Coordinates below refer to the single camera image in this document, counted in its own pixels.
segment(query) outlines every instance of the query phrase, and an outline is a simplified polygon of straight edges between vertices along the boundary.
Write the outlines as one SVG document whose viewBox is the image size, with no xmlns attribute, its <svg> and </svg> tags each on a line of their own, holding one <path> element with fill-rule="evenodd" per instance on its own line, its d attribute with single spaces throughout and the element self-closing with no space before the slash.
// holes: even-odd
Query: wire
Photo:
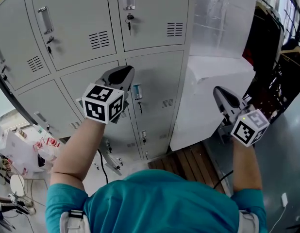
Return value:
<svg viewBox="0 0 300 233">
<path fill-rule="evenodd" d="M 105 172 L 105 169 L 103 168 L 103 163 L 102 163 L 102 154 L 101 154 L 101 152 L 100 152 L 100 150 L 99 149 L 97 149 L 97 151 L 98 151 L 98 153 L 100 153 L 100 163 L 101 163 L 101 168 L 102 168 L 102 171 L 103 171 L 103 173 L 105 174 L 105 176 L 106 176 L 106 184 L 108 184 L 108 176 L 107 176 L 107 174 L 106 174 L 106 172 Z"/>
<path fill-rule="evenodd" d="M 45 179 L 34 179 L 34 180 L 32 180 L 32 184 L 31 184 L 31 186 L 30 186 L 30 194 L 31 194 L 31 199 L 32 199 L 32 201 L 34 201 L 34 202 L 36 202 L 36 203 L 38 203 L 38 204 L 41 204 L 41 203 L 39 203 L 39 202 L 33 200 L 33 181 L 39 181 L 39 180 L 44 180 L 44 183 L 45 183 L 45 186 L 47 187 L 47 190 L 49 189 L 49 188 L 48 188 L 48 185 L 47 185 L 47 182 L 45 181 Z"/>
<path fill-rule="evenodd" d="M 32 224 L 30 223 L 30 220 L 29 220 L 28 216 L 27 216 L 26 214 L 23 214 L 23 215 L 28 219 L 28 222 L 29 222 L 29 224 L 30 224 L 30 227 L 31 227 L 31 229 L 32 229 L 32 231 L 33 231 L 33 227 L 32 227 Z"/>
<path fill-rule="evenodd" d="M 285 210 L 286 210 L 286 207 L 284 208 L 284 210 L 283 210 L 283 212 L 282 212 L 282 214 L 281 214 L 281 216 L 280 216 L 280 218 L 276 221 L 276 223 L 273 225 L 273 227 L 272 227 L 272 229 L 270 230 L 270 232 L 269 233 L 271 233 L 272 232 L 272 230 L 274 229 L 274 227 L 277 225 L 277 223 L 282 219 L 282 217 L 283 217 L 283 215 L 284 215 L 284 212 L 285 212 Z"/>
<path fill-rule="evenodd" d="M 7 212 L 16 212 L 16 216 L 4 216 L 5 218 L 15 218 L 19 215 L 19 213 L 17 212 L 17 210 L 15 211 L 7 211 Z"/>
<path fill-rule="evenodd" d="M 20 179 L 20 176 L 21 176 L 21 177 L 23 177 L 23 176 L 22 176 L 22 175 L 20 174 L 20 172 L 15 168 L 15 166 L 13 166 L 12 163 L 11 163 L 11 166 L 15 169 L 15 171 L 16 171 L 16 173 L 17 173 L 17 176 L 18 176 L 18 178 L 19 178 L 19 181 L 20 181 L 20 183 L 21 183 L 21 185 L 22 185 L 22 187 L 23 187 L 24 195 L 26 195 L 26 190 L 25 190 L 24 184 L 23 184 L 22 180 Z"/>
<path fill-rule="evenodd" d="M 226 174 L 225 176 L 223 176 L 218 182 L 217 184 L 215 184 L 214 189 L 216 189 L 216 187 L 225 179 L 227 178 L 230 174 L 233 173 L 233 170 L 231 172 L 229 172 L 228 174 Z"/>
</svg>

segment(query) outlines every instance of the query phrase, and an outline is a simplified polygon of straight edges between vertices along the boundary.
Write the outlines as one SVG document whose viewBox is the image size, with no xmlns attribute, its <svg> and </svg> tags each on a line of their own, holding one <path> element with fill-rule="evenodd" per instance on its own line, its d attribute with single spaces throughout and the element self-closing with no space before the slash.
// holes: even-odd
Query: person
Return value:
<svg viewBox="0 0 300 233">
<path fill-rule="evenodd" d="M 47 197 L 49 233 L 66 232 L 60 229 L 61 215 L 71 210 L 85 213 L 92 233 L 267 232 L 254 148 L 235 139 L 231 198 L 205 184 L 156 169 L 111 182 L 88 197 L 82 181 L 104 129 L 104 124 L 85 119 L 57 158 Z"/>
</svg>

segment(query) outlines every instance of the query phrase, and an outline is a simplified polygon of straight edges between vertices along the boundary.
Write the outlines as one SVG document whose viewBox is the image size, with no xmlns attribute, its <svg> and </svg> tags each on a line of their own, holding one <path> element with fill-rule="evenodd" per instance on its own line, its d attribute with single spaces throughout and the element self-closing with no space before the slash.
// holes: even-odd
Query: gray metal locker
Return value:
<svg viewBox="0 0 300 233">
<path fill-rule="evenodd" d="M 33 0 L 33 6 L 57 70 L 116 53 L 108 0 Z"/>
<path fill-rule="evenodd" d="M 118 1 L 125 51 L 184 44 L 189 0 Z M 132 3 L 135 9 L 124 10 Z"/>
<path fill-rule="evenodd" d="M 14 90 L 50 73 L 35 41 L 24 0 L 0 4 L 0 69 Z"/>
<path fill-rule="evenodd" d="M 72 136 L 81 124 L 54 80 L 20 94 L 18 101 L 57 138 Z"/>
<path fill-rule="evenodd" d="M 140 161 L 142 154 L 139 153 L 138 144 L 133 131 L 132 123 L 118 122 L 118 124 L 108 124 L 101 141 L 100 147 L 108 150 L 111 147 L 111 157 L 114 162 L 123 164 Z"/>
<path fill-rule="evenodd" d="M 165 154 L 168 146 L 168 134 L 170 130 L 172 114 L 161 114 L 160 116 L 137 120 L 138 137 L 141 149 L 146 159 Z M 143 134 L 146 134 L 146 142 L 143 142 Z"/>
<path fill-rule="evenodd" d="M 90 67 L 87 69 L 83 69 L 77 72 L 73 72 L 61 77 L 61 80 L 66 87 L 69 95 L 78 106 L 78 109 L 84 116 L 83 108 L 80 105 L 80 98 L 84 94 L 90 83 L 95 83 L 97 79 L 99 79 L 104 72 L 118 67 L 118 61 L 109 62 L 106 64 Z M 128 103 L 132 104 L 131 98 L 128 98 Z M 121 114 L 120 121 L 129 121 L 130 113 L 128 112 L 128 108 Z"/>
<path fill-rule="evenodd" d="M 164 52 L 128 58 L 135 67 L 132 97 L 136 118 L 173 112 L 177 96 L 183 51 Z M 136 89 L 141 88 L 142 99 L 136 100 Z"/>
</svg>

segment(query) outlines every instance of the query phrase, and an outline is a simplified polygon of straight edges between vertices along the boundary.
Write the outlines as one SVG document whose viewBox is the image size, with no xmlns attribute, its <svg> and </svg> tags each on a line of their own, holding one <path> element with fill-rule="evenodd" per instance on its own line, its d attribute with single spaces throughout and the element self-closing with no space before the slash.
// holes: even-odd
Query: black cable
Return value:
<svg viewBox="0 0 300 233">
<path fill-rule="evenodd" d="M 230 174 L 233 173 L 233 170 L 231 172 L 229 172 L 228 174 L 226 174 L 225 176 L 223 176 L 218 182 L 217 184 L 215 184 L 214 189 L 216 189 L 216 187 L 225 179 L 227 178 Z"/>
<path fill-rule="evenodd" d="M 107 174 L 106 174 L 106 172 L 105 172 L 105 169 L 103 168 L 103 163 L 102 163 L 102 154 L 101 154 L 101 152 L 100 152 L 100 150 L 99 149 L 97 149 L 97 151 L 98 151 L 98 153 L 100 153 L 100 163 L 101 163 L 101 168 L 102 168 L 102 171 L 103 171 L 103 173 L 105 174 L 105 176 L 106 176 L 106 184 L 108 184 L 108 176 L 107 176 Z"/>
<path fill-rule="evenodd" d="M 32 231 L 33 231 L 33 227 L 32 227 L 32 224 L 30 223 L 30 220 L 29 220 L 28 216 L 27 216 L 26 214 L 23 214 L 23 215 L 28 219 L 28 222 L 29 222 L 29 224 L 30 224 L 30 227 L 31 227 L 31 229 L 32 229 Z"/>
<path fill-rule="evenodd" d="M 17 217 L 19 215 L 19 213 L 17 212 L 17 210 L 16 211 L 7 211 L 7 212 L 16 212 L 16 216 L 4 216 L 6 218 L 15 218 L 15 217 Z"/>
</svg>

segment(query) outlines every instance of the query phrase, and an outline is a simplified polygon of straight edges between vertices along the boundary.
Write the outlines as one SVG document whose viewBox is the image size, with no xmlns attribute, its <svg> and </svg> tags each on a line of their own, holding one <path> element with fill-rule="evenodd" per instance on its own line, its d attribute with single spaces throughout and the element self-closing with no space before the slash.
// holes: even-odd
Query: white box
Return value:
<svg viewBox="0 0 300 233">
<path fill-rule="evenodd" d="M 86 118 L 108 124 L 124 106 L 124 91 L 91 83 L 82 97 Z"/>
<path fill-rule="evenodd" d="M 270 125 L 260 110 L 254 110 L 238 117 L 231 132 L 246 147 L 259 141 Z"/>
<path fill-rule="evenodd" d="M 190 56 L 170 142 L 173 151 L 210 137 L 224 116 L 214 97 L 216 86 L 243 97 L 255 72 L 244 58 Z"/>
</svg>

